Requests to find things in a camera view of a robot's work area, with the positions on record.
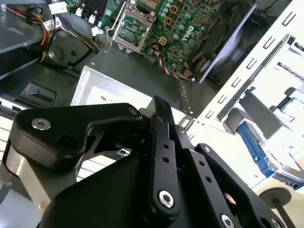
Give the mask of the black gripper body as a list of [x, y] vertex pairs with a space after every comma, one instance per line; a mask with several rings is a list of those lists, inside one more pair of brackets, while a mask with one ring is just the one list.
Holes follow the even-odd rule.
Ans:
[[58, 194], [42, 228], [220, 228], [219, 207], [174, 155], [123, 158]]

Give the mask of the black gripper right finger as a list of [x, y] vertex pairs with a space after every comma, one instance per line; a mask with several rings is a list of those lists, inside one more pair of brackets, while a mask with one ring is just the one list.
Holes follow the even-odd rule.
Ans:
[[283, 228], [281, 219], [207, 144], [193, 146], [169, 111], [180, 214], [171, 228]]

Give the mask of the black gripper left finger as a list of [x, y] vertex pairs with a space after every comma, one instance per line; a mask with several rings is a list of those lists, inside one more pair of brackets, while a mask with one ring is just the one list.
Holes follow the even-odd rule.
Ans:
[[27, 109], [9, 135], [9, 171], [44, 213], [65, 189], [125, 157], [174, 155], [170, 104], [146, 116], [128, 103]]

